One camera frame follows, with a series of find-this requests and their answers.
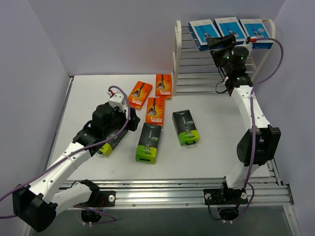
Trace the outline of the blue white Harry's razor box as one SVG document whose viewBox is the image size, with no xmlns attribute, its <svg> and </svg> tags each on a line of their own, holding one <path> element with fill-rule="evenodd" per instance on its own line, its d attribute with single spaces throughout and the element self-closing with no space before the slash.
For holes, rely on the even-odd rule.
<svg viewBox="0 0 315 236">
<path fill-rule="evenodd" d="M 222 36 L 234 35 L 237 42 L 244 42 L 247 38 L 236 17 L 215 18 L 214 25 Z"/>
</svg>

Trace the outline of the orange Gillette razor box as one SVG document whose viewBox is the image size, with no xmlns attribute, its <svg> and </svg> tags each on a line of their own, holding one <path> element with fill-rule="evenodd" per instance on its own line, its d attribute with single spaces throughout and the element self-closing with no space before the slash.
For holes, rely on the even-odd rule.
<svg viewBox="0 0 315 236">
<path fill-rule="evenodd" d="M 163 126 L 164 105 L 165 105 L 164 98 L 149 97 L 147 101 L 145 122 L 149 124 Z"/>
<path fill-rule="evenodd" d="M 130 106 L 136 109 L 141 109 L 152 90 L 152 85 L 138 81 L 128 96 Z"/>
<path fill-rule="evenodd" d="M 164 99 L 172 98 L 171 74 L 156 74 L 155 96 Z"/>
</svg>

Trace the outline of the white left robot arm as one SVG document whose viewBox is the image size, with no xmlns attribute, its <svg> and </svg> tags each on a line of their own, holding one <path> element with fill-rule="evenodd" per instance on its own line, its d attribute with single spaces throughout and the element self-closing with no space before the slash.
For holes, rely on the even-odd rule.
<svg viewBox="0 0 315 236">
<path fill-rule="evenodd" d="M 12 194 L 14 214 L 37 232 L 47 229 L 55 217 L 76 205 L 97 207 L 99 187 L 90 180 L 81 180 L 74 187 L 59 191 L 62 184 L 84 162 L 94 156 L 116 131 L 135 131 L 140 122 L 134 108 L 127 113 L 108 102 L 97 106 L 88 121 L 64 153 L 40 178 L 19 187 Z"/>
</svg>

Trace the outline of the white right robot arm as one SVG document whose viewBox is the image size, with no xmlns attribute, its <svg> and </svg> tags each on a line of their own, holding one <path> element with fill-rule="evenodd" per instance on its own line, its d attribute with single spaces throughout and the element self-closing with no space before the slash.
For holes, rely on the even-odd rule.
<svg viewBox="0 0 315 236">
<path fill-rule="evenodd" d="M 251 175 L 274 158 L 281 131 L 273 127 L 256 99 L 256 85 L 247 73 L 246 60 L 256 38 L 238 45 L 234 35 L 206 39 L 215 66 L 224 75 L 223 84 L 235 101 L 245 125 L 245 134 L 237 145 L 239 163 L 223 179 L 220 189 L 206 200 L 214 205 L 247 203 L 245 188 Z"/>
</svg>

